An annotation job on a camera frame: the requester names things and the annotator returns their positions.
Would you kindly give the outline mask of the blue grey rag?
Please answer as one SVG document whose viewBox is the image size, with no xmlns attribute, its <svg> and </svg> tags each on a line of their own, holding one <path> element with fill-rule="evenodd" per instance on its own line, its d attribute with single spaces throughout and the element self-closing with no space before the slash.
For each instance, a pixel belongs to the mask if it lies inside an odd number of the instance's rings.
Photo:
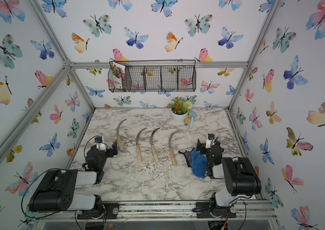
<svg viewBox="0 0 325 230">
<path fill-rule="evenodd" d="M 198 178 L 205 178 L 207 176 L 206 166 L 208 160 L 204 155 L 201 155 L 198 151 L 196 154 L 192 154 L 191 158 L 186 158 L 187 166 L 191 168 L 194 176 Z"/>
</svg>

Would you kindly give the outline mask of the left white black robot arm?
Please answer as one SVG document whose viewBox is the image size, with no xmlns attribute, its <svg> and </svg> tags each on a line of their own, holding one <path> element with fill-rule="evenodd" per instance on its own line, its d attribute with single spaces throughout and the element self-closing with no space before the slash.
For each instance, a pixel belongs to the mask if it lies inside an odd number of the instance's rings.
<svg viewBox="0 0 325 230">
<path fill-rule="evenodd" d="M 106 218 L 112 211 L 108 211 L 111 207 L 103 204 L 101 196 L 79 194 L 75 190 L 100 184 L 107 159 L 117 154 L 117 141 L 110 149 L 104 143 L 97 143 L 87 152 L 83 171 L 48 170 L 30 198 L 29 210 L 49 213 L 80 211 L 79 219 Z"/>
</svg>

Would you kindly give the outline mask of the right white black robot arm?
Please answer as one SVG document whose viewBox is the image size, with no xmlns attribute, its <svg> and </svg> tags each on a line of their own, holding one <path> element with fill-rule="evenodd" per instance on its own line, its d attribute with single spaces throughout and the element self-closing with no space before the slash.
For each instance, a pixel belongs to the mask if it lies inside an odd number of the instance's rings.
<svg viewBox="0 0 325 230">
<path fill-rule="evenodd" d="M 214 139 L 197 142 L 190 151 L 179 151 L 194 176 L 223 180 L 225 188 L 214 192 L 207 202 L 197 202 L 192 209 L 197 218 L 235 218 L 235 202 L 261 193 L 261 182 L 246 157 L 224 157 L 224 148 Z"/>
</svg>

